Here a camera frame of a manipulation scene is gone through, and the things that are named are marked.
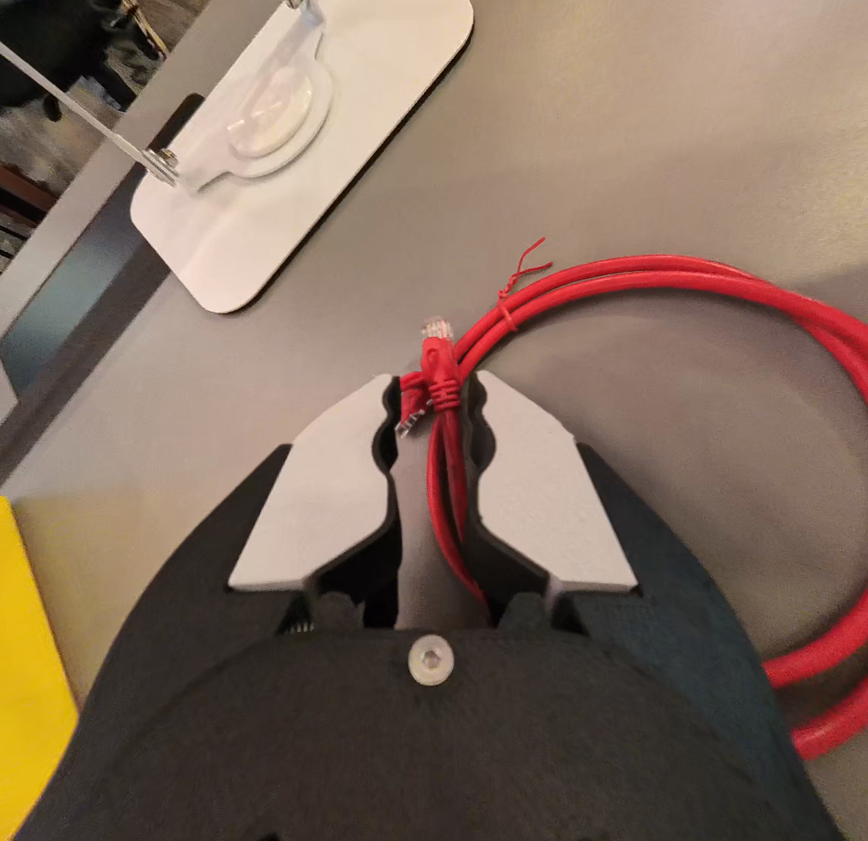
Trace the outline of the yellow plastic bin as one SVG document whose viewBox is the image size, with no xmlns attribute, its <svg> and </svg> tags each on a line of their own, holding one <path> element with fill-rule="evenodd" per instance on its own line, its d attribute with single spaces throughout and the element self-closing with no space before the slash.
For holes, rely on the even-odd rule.
<svg viewBox="0 0 868 841">
<path fill-rule="evenodd" d="M 9 501 L 1 498 L 1 838 L 61 761 L 78 709 Z"/>
</svg>

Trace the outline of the white board stand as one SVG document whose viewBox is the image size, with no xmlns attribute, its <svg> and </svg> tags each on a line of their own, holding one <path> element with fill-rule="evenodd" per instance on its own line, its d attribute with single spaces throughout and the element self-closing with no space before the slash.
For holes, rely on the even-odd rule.
<svg viewBox="0 0 868 841">
<path fill-rule="evenodd" d="M 173 141 L 125 139 L 2 41 L 2 58 L 145 168 L 131 220 L 205 310 L 252 301 L 474 26 L 470 0 L 280 0 Z"/>
</svg>

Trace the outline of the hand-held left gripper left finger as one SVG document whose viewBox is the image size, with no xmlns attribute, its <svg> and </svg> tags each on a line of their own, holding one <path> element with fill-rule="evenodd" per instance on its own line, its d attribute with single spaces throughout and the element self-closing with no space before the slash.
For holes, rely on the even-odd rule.
<svg viewBox="0 0 868 841">
<path fill-rule="evenodd" d="M 397 377 L 383 373 L 324 410 L 292 442 L 227 585 L 238 592 L 370 590 L 379 564 L 373 544 L 399 528 Z"/>
</svg>

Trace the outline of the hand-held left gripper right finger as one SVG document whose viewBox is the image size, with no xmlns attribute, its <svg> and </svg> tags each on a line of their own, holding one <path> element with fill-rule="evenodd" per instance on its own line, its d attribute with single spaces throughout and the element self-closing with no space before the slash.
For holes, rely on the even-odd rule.
<svg viewBox="0 0 868 841">
<path fill-rule="evenodd" d="M 575 436 L 491 371 L 468 396 L 468 568 L 483 592 L 637 588 Z"/>
</svg>

